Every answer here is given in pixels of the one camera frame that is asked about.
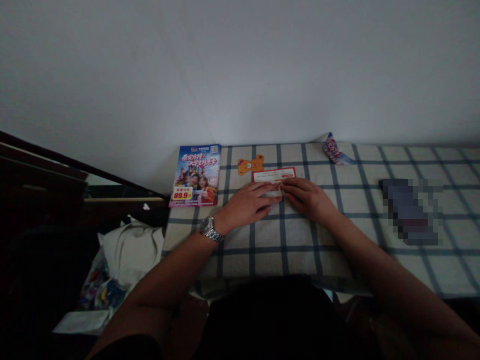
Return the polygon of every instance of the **dark clothing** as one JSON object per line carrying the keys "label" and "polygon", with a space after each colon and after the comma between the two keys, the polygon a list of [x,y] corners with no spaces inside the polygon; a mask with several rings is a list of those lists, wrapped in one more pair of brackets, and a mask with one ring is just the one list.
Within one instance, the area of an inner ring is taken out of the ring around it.
{"label": "dark clothing", "polygon": [[[325,292],[297,275],[256,280],[213,302],[193,359],[362,359],[361,348]],[[93,359],[160,354],[152,337],[133,335]]]}

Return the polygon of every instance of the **plaid tablecloth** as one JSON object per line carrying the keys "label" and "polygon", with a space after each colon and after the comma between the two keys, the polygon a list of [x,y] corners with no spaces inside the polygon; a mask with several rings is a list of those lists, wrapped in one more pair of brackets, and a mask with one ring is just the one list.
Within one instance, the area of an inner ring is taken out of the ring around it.
{"label": "plaid tablecloth", "polygon": [[[242,186],[238,159],[265,158],[265,170],[295,167],[310,179],[372,241],[443,298],[480,296],[480,149],[374,146],[340,143],[357,165],[334,165],[323,143],[224,146],[217,207],[173,208],[163,255],[197,229]],[[384,226],[381,179],[438,179],[443,183],[442,245],[408,246]],[[207,262],[195,291],[221,295],[255,276],[307,274],[319,285],[367,294],[355,270],[322,226],[298,213],[287,200],[263,220],[232,231]]]}

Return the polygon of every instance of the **finger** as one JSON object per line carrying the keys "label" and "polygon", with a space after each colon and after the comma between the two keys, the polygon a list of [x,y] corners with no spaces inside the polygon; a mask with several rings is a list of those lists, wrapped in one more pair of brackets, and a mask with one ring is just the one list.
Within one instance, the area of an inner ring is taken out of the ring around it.
{"label": "finger", "polygon": [[300,188],[303,190],[310,190],[311,188],[314,188],[317,186],[310,180],[304,179],[302,177],[293,177],[293,178],[283,179],[281,182],[287,185],[296,186],[297,188]]}
{"label": "finger", "polygon": [[266,184],[265,186],[261,186],[261,187],[255,189],[255,191],[253,193],[255,194],[256,197],[259,198],[263,194],[268,193],[269,191],[275,190],[276,188],[278,188],[279,185],[280,185],[280,183],[278,181],[275,181],[275,182],[272,182],[270,184]]}
{"label": "finger", "polygon": [[282,196],[277,197],[261,197],[257,200],[257,204],[259,208],[263,208],[264,206],[271,205],[271,204],[278,204],[283,199]]}
{"label": "finger", "polygon": [[243,190],[246,191],[253,191],[255,189],[261,188],[264,185],[270,185],[272,182],[267,181],[267,182],[251,182],[243,187]]}
{"label": "finger", "polygon": [[305,205],[300,200],[298,200],[295,196],[293,196],[292,194],[286,193],[285,197],[293,205],[293,207],[297,209],[299,212],[301,212],[302,214],[307,213],[307,208],[305,207]]}
{"label": "finger", "polygon": [[261,207],[253,217],[254,222],[256,223],[257,221],[260,221],[261,219],[266,217],[272,209],[273,209],[273,206]]}
{"label": "finger", "polygon": [[305,191],[301,188],[283,184],[283,190],[285,190],[286,193],[295,195],[300,200],[305,199]]}

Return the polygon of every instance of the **white wall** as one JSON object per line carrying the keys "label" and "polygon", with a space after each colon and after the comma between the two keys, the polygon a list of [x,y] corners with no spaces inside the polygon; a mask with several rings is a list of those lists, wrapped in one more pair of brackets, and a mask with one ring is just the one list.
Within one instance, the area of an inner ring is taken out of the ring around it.
{"label": "white wall", "polygon": [[179,145],[480,139],[472,0],[8,0],[0,130],[170,192]]}

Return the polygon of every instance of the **dark hair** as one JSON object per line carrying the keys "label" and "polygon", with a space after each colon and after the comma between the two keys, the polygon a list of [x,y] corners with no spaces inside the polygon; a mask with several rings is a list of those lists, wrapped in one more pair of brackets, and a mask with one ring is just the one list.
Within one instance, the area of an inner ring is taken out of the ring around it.
{"label": "dark hair", "polygon": [[200,179],[204,179],[204,180],[205,180],[205,187],[209,186],[209,180],[207,179],[206,176],[201,176],[201,177],[198,179],[198,186],[200,186]]}

